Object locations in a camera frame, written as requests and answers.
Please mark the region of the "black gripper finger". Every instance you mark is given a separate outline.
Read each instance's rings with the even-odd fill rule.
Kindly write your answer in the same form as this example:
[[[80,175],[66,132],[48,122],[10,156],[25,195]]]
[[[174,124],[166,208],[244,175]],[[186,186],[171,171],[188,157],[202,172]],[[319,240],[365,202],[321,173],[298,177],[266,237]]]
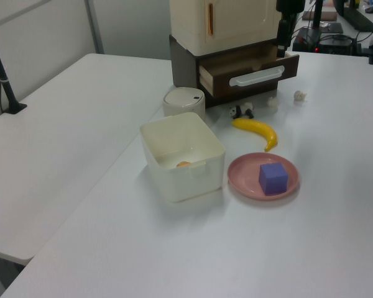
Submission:
[[[281,19],[277,31],[277,57],[283,58],[288,45],[288,21]]]
[[[292,43],[293,33],[295,31],[295,26],[298,22],[298,14],[294,13],[291,14],[288,18],[288,40],[287,40],[287,47],[289,47]]]

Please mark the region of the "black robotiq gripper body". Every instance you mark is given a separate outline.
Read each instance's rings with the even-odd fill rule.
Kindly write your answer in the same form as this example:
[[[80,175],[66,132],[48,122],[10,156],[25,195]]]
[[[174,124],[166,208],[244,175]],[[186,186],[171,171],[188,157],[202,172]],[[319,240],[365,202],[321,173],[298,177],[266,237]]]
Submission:
[[[305,0],[276,0],[276,10],[282,14],[297,14],[304,8]]]

